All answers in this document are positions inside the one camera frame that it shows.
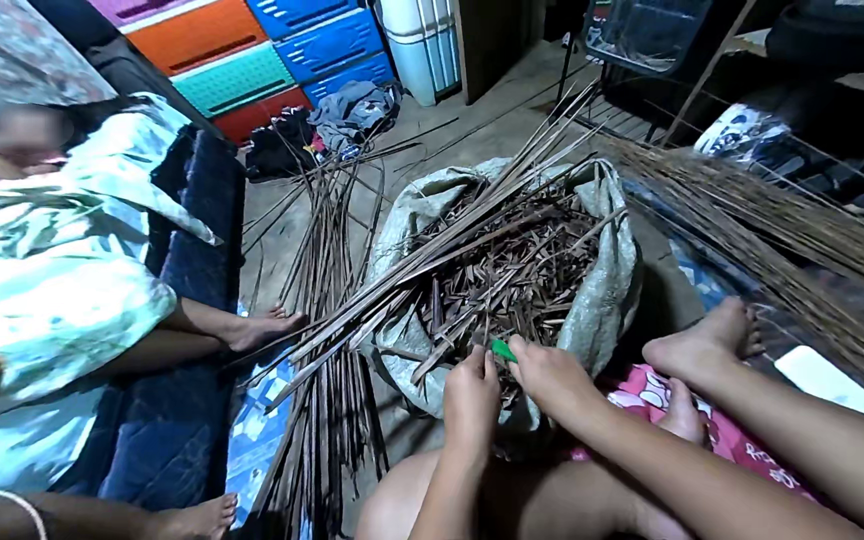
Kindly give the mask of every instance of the plastic drawer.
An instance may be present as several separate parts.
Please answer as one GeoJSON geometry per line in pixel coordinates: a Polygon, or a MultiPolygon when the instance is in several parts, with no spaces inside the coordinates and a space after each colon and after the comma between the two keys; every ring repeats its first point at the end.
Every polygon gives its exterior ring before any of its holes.
{"type": "Polygon", "coordinates": [[[212,118],[212,123],[222,130],[230,141],[242,145],[249,141],[254,129],[268,126],[272,118],[280,116],[283,108],[298,106],[312,110],[306,92],[295,87],[216,116],[212,118]]]}
{"type": "Polygon", "coordinates": [[[357,9],[274,45],[294,80],[304,83],[381,51],[382,37],[372,13],[357,9]]]}
{"type": "Polygon", "coordinates": [[[379,53],[366,58],[353,66],[329,75],[320,80],[309,82],[302,87],[309,97],[313,107],[319,106],[319,100],[331,93],[339,92],[342,85],[349,81],[372,81],[377,85],[396,80],[385,53],[379,53]]]}
{"type": "Polygon", "coordinates": [[[169,10],[195,1],[203,0],[88,0],[96,10],[112,21],[115,26],[125,26],[141,19],[164,14],[169,10]]]}
{"type": "Polygon", "coordinates": [[[171,80],[206,117],[215,117],[271,96],[295,83],[268,41],[171,77],[171,80]]]}
{"type": "Polygon", "coordinates": [[[242,0],[218,0],[130,32],[128,40],[166,75],[178,75],[266,41],[242,0]]]}
{"type": "Polygon", "coordinates": [[[356,0],[246,0],[269,38],[278,40],[356,7],[356,0]]]}

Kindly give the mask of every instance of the white container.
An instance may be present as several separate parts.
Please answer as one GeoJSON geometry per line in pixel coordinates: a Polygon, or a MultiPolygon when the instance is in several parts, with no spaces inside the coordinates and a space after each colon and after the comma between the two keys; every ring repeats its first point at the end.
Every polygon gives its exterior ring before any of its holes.
{"type": "Polygon", "coordinates": [[[389,39],[402,86],[423,107],[459,83],[459,39],[450,0],[380,0],[378,18],[389,39]]]}

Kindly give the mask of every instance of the teal drawer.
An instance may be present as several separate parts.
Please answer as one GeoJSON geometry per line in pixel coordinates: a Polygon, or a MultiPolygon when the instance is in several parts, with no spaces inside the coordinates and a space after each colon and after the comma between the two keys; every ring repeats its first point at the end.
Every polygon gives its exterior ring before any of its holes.
{"type": "Polygon", "coordinates": [[[175,75],[171,81],[206,117],[271,96],[295,82],[268,41],[175,75]]]}

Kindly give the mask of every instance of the blue mattress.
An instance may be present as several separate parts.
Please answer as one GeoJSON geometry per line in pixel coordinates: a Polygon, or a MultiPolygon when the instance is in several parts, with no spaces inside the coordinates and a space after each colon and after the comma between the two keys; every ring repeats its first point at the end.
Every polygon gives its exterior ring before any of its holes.
{"type": "MultiPolygon", "coordinates": [[[[241,243],[245,190],[234,148],[185,128],[153,176],[225,242],[210,246],[151,214],[150,270],[175,294],[234,313],[239,264],[231,247],[241,243]]],[[[111,384],[81,456],[53,490],[146,510],[185,508],[217,495],[225,476],[232,382],[222,381],[216,360],[111,384]],[[212,478],[219,480],[214,490],[212,478]]]]}

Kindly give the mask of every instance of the knee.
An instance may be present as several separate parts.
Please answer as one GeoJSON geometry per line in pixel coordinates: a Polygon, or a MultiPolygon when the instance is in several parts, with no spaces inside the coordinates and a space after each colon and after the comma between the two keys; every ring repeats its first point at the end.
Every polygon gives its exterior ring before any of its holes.
{"type": "Polygon", "coordinates": [[[438,449],[411,455],[391,468],[365,501],[355,529],[357,540],[405,540],[419,517],[438,449]]]}

